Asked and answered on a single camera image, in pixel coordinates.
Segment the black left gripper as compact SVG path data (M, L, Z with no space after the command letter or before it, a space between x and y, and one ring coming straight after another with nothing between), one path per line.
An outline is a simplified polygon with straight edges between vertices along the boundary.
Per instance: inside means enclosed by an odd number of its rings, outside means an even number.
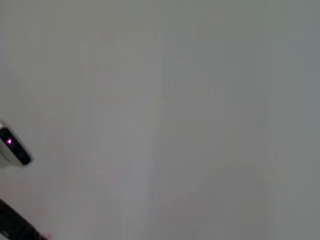
M43 236L2 199L0 200L1 240L42 240Z

